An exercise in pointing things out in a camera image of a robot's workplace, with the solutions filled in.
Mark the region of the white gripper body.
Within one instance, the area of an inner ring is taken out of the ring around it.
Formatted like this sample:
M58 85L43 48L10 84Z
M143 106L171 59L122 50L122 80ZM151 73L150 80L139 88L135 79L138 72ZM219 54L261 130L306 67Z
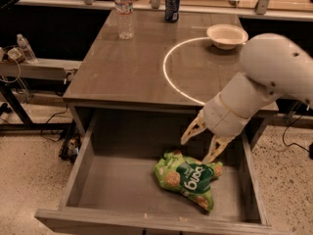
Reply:
M202 110L206 128L219 138L234 139L249 122L248 117L241 117L228 107L220 94L206 102Z

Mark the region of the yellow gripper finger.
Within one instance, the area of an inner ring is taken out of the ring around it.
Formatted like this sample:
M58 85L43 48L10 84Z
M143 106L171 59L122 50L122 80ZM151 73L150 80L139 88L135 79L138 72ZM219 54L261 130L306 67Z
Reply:
M204 164L212 163L221 153L224 152L230 142L234 140L233 137L220 137L213 135L207 154L203 157Z
M188 128L181 137L181 144L185 145L192 137L204 132L206 125L203 116L203 110L200 110L198 115L189 124Z

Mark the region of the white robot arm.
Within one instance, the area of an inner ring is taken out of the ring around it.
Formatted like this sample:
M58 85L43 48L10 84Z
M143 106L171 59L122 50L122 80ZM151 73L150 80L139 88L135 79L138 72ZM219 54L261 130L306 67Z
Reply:
M205 130L212 133L207 155L211 163L263 107L288 95L313 108L313 59L288 38L263 33L240 52L241 71L211 100L181 137L181 143Z

